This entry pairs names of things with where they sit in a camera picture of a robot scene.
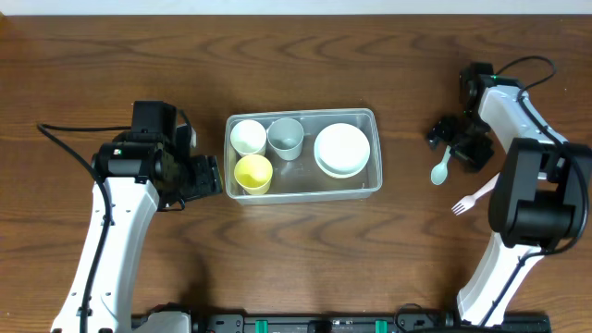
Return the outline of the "yellow plastic bowl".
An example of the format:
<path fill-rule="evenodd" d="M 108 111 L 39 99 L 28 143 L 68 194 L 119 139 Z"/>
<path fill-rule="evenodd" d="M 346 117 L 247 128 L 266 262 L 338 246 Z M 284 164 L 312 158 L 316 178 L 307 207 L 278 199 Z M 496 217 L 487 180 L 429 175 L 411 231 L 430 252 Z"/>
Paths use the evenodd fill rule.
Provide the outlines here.
<path fill-rule="evenodd" d="M 339 170 L 326 165 L 322 161 L 318 161 L 317 165 L 325 174 L 334 179 L 349 179 L 360 174 L 365 169 L 365 166 L 360 166 L 352 170 Z"/>

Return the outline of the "mint green plastic spoon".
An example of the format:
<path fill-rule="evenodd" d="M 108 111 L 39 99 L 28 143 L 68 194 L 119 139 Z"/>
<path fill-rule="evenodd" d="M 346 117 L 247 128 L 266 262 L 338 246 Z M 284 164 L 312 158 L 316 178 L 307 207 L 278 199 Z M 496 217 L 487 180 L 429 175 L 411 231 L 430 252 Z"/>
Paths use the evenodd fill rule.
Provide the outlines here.
<path fill-rule="evenodd" d="M 451 158 L 451 147 L 448 145 L 446 147 L 445 153 L 441 159 L 441 161 L 435 165 L 430 173 L 430 180 L 431 182 L 439 186 L 445 182 L 448 176 L 448 163 Z"/>

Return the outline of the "white plastic bowl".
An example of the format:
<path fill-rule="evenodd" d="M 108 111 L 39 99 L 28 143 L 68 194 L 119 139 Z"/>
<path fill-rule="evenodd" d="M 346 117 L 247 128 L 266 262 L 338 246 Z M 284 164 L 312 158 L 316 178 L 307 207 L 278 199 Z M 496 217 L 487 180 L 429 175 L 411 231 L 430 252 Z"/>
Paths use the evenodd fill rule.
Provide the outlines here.
<path fill-rule="evenodd" d="M 364 133 L 346 123 L 325 127 L 314 141 L 314 160 L 322 161 L 339 170 L 366 166 L 370 157 L 370 143 Z"/>

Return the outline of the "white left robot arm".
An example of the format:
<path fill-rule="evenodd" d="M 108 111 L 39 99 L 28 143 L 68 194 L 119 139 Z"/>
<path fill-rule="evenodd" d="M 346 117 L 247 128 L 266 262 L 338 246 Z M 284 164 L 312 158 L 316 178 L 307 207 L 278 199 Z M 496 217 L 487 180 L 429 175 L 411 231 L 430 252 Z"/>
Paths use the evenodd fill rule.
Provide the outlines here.
<path fill-rule="evenodd" d="M 128 127 L 92 161 L 64 149 L 94 181 L 92 215 L 69 294 L 54 332 L 195 332 L 191 312 L 168 303 L 141 320 L 132 296 L 144 239 L 158 212 L 223 191 L 216 158 L 194 155 L 197 135 L 185 113 L 163 101 L 136 101 Z"/>

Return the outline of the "grey plastic cup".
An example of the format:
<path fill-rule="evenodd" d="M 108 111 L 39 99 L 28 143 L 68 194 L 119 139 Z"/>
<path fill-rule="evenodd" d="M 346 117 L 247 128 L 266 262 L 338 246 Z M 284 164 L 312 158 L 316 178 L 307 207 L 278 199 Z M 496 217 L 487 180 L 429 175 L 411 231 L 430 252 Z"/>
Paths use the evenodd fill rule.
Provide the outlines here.
<path fill-rule="evenodd" d="M 267 140 L 276 154 L 285 161 L 298 158 L 302 152 L 304 129 L 293 118 L 280 118 L 267 129 Z"/>

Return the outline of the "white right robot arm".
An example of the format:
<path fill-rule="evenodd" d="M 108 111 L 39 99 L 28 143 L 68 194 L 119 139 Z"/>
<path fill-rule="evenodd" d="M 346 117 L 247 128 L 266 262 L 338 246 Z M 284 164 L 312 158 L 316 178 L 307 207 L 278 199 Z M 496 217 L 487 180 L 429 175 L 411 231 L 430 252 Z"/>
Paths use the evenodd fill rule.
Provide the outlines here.
<path fill-rule="evenodd" d="M 439 325 L 489 330 L 504 326 L 510 300 L 540 260 L 567 252 L 582 238 L 591 213 L 591 149 L 554 130 L 530 101 L 528 86 L 490 63 L 471 63 L 459 85 L 463 113 L 442 117 L 426 135 L 429 147 L 445 144 L 445 161 L 456 158 L 478 172 L 499 142 L 505 161 L 452 208 L 459 215 L 488 194 L 492 233 L 456 296 L 455 314 Z"/>

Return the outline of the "cream plastic cup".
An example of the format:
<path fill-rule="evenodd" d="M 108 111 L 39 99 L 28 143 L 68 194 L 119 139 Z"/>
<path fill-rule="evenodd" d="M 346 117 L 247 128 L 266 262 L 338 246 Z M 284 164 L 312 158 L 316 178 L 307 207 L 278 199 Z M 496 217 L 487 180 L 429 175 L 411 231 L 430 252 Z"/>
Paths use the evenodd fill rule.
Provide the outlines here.
<path fill-rule="evenodd" d="M 230 142 L 240 156 L 265 155 L 267 132 L 264 126 L 255 120 L 242 120 L 232 129 Z"/>

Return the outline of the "pink plastic fork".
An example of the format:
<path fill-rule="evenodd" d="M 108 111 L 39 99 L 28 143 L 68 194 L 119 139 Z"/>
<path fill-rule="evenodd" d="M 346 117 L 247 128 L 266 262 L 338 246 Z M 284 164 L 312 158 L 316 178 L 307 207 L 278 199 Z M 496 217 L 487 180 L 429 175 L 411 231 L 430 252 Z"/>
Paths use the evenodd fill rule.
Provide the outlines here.
<path fill-rule="evenodd" d="M 485 194 L 491 192 L 496 182 L 499 178 L 500 174 L 496 174 L 492 179 L 490 179 L 485 185 L 483 185 L 479 190 L 475 193 L 464 196 L 458 203 L 456 203 L 452 208 L 451 211 L 456 216 L 470 210 L 474 207 L 475 203 L 483 197 Z"/>

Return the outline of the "clear plastic container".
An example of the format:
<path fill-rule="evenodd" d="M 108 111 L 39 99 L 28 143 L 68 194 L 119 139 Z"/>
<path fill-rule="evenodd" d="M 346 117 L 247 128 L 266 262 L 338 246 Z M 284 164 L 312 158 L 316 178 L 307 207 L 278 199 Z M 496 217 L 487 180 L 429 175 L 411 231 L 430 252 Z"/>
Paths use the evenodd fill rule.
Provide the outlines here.
<path fill-rule="evenodd" d="M 281 118 L 294 118 L 304 129 L 301 155 L 293 161 L 282 160 L 268 147 L 265 157 L 271 162 L 270 188 L 262 195 L 251 195 L 237 182 L 234 168 L 241 159 L 232 147 L 230 133 L 243 120 L 255 120 L 269 127 Z M 316 136 L 327 126 L 347 123 L 361 130 L 369 141 L 366 166 L 355 176 L 335 179 L 327 175 L 314 159 Z M 292 204 L 335 200 L 364 199 L 380 190 L 383 184 L 382 156 L 376 118 L 369 108 L 338 108 L 236 114 L 228 118 L 225 133 L 224 173 L 227 195 L 239 204 Z"/>

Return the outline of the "yellow plastic cup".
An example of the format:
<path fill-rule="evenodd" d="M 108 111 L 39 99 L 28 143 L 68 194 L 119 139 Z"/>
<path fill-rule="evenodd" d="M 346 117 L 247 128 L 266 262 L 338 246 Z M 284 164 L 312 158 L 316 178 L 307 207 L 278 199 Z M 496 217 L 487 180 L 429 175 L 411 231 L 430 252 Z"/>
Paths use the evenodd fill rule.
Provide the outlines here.
<path fill-rule="evenodd" d="M 249 194 L 263 195 L 270 188 L 273 171 L 273 166 L 266 157 L 249 154 L 237 162 L 234 178 Z"/>

